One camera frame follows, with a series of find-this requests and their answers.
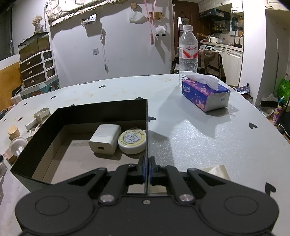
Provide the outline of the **round white tape measure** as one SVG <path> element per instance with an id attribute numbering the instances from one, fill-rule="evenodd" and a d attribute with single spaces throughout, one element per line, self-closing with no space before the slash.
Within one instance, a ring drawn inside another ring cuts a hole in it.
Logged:
<path id="1" fill-rule="evenodd" d="M 126 130 L 119 136 L 118 145 L 125 154 L 141 153 L 146 149 L 146 131 L 142 129 Z"/>

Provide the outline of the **white charger cube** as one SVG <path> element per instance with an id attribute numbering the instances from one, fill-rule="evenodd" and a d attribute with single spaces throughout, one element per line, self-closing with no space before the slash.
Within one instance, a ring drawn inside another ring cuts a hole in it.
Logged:
<path id="1" fill-rule="evenodd" d="M 114 155 L 121 127 L 117 124 L 100 124 L 88 144 L 94 153 Z"/>

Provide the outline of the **black cardboard box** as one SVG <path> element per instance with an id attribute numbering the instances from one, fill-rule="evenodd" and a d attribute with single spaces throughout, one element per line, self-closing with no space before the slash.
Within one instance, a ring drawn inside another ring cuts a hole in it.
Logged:
<path id="1" fill-rule="evenodd" d="M 29 191 L 56 184 L 99 167 L 114 171 L 124 164 L 138 164 L 148 156 L 94 153 L 89 140 L 101 124 L 117 124 L 122 131 L 148 130 L 148 101 L 143 98 L 56 109 L 35 133 L 11 168 Z"/>

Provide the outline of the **oval wooden box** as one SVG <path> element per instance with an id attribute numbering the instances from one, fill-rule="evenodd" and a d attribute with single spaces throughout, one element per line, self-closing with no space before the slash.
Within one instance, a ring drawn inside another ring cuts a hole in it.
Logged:
<path id="1" fill-rule="evenodd" d="M 8 135 L 9 135 L 9 139 L 10 139 L 11 141 L 12 141 L 13 139 L 15 139 L 15 138 L 20 137 L 19 129 L 18 129 L 16 126 L 14 126 L 14 125 L 10 126 L 10 127 L 8 128 L 7 132 L 8 132 Z"/>

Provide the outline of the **cream folded cloth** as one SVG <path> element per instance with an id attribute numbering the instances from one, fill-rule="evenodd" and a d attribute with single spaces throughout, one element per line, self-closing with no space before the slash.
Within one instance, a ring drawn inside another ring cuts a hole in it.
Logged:
<path id="1" fill-rule="evenodd" d="M 229 174 L 226 170 L 226 167 L 224 165 L 216 165 L 212 167 L 202 168 L 202 171 L 223 178 L 225 180 L 231 181 Z"/>

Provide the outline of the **purple tissue pack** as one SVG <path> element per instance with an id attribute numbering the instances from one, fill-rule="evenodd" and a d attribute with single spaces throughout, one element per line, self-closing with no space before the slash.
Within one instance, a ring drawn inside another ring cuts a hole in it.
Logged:
<path id="1" fill-rule="evenodd" d="M 182 79 L 182 94 L 204 112 L 228 106 L 231 91 L 212 75 L 185 73 Z"/>

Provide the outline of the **brown jacket on chair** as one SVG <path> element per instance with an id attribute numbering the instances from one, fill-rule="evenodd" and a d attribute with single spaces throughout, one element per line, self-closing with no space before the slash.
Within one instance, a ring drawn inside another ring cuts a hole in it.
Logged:
<path id="1" fill-rule="evenodd" d="M 213 75 L 226 83 L 226 74 L 222 64 L 222 56 L 218 51 L 199 49 L 198 54 L 198 73 Z"/>

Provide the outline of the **clear water bottle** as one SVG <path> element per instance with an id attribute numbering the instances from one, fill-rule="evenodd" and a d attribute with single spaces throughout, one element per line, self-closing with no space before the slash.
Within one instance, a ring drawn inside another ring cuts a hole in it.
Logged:
<path id="1" fill-rule="evenodd" d="M 183 26 L 183 34 L 179 39 L 179 64 L 178 75 L 179 84 L 182 85 L 182 81 L 186 78 L 187 72 L 198 72 L 198 52 L 199 43 L 197 38 L 193 34 L 192 25 Z"/>

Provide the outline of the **white drawer cabinet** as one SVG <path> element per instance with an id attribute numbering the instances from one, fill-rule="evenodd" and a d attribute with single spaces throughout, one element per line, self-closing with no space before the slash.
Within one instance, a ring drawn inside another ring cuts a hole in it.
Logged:
<path id="1" fill-rule="evenodd" d="M 53 50 L 46 50 L 20 62 L 23 87 L 29 88 L 57 76 Z"/>

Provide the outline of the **white plush sheep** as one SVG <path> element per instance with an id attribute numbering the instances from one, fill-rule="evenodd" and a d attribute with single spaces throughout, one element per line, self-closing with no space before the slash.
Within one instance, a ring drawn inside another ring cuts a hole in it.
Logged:
<path id="1" fill-rule="evenodd" d="M 157 26 L 155 28 L 155 36 L 159 37 L 159 36 L 166 36 L 166 27 L 165 26 Z"/>

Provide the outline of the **glass fish tank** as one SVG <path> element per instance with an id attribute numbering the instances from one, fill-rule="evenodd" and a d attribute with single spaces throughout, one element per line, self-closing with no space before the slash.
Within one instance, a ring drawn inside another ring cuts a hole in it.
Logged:
<path id="1" fill-rule="evenodd" d="M 49 33 L 36 33 L 18 45 L 20 62 L 25 61 L 36 53 L 50 50 Z"/>

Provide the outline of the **dried flower vase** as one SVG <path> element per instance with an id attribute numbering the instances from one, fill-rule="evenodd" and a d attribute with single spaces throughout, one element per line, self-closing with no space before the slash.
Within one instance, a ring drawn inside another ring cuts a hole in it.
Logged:
<path id="1" fill-rule="evenodd" d="M 32 19 L 32 25 L 34 26 L 34 34 L 44 32 L 44 26 L 41 24 L 42 21 L 41 15 L 36 15 Z"/>

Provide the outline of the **beige handled holder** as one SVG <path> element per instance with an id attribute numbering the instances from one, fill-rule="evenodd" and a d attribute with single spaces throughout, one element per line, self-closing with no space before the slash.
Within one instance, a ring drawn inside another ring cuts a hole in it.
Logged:
<path id="1" fill-rule="evenodd" d="M 26 130 L 30 131 L 33 127 L 45 121 L 50 115 L 51 112 L 48 107 L 39 110 L 33 115 L 33 119 L 25 125 Z"/>

